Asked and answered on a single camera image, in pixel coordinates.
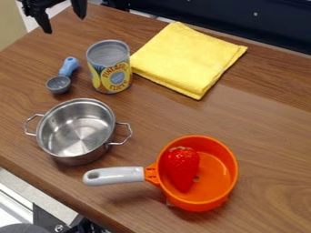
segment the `orange frying pan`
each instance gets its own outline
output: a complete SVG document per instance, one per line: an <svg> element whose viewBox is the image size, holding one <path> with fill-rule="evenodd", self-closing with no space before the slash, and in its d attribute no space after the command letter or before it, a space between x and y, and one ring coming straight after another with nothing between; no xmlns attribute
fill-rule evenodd
<svg viewBox="0 0 311 233"><path fill-rule="evenodd" d="M164 154L174 147L191 147L200 156L199 169L191 188L178 191L165 171ZM236 184L238 167L234 154L223 143L206 136L180 137L169 143L148 167L109 167L85 173L89 186L148 181L163 189L175 206L195 212L207 211L223 204Z"/></svg>

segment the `wall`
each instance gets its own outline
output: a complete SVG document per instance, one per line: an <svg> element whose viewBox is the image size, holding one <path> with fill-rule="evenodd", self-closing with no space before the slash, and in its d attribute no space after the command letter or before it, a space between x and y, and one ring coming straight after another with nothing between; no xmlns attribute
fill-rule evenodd
<svg viewBox="0 0 311 233"><path fill-rule="evenodd" d="M0 51L26 34L15 0L0 0Z"/></svg>

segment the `blue handle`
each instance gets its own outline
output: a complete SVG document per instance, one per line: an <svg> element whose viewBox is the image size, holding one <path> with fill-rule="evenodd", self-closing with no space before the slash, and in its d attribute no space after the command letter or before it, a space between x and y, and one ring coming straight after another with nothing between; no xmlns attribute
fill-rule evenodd
<svg viewBox="0 0 311 233"><path fill-rule="evenodd" d="M74 70L79 67L79 61L72 56L65 59L63 66L59 70L60 76L71 76Z"/></svg>

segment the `blue spoon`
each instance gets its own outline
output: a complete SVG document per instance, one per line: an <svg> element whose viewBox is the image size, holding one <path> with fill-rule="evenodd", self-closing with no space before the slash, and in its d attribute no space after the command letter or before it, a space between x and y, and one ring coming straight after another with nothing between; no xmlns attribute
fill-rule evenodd
<svg viewBox="0 0 311 233"><path fill-rule="evenodd" d="M59 76L51 77L46 82L46 87L53 94L62 94L69 90L73 71L79 67L79 62L75 57L69 56L65 59L63 66L59 69Z"/></svg>

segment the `folded towel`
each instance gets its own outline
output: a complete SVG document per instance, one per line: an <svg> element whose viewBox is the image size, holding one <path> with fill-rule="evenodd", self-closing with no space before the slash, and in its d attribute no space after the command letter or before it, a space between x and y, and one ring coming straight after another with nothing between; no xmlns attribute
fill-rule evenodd
<svg viewBox="0 0 311 233"><path fill-rule="evenodd" d="M131 65L140 76L201 99L246 50L177 22L134 53Z"/></svg>

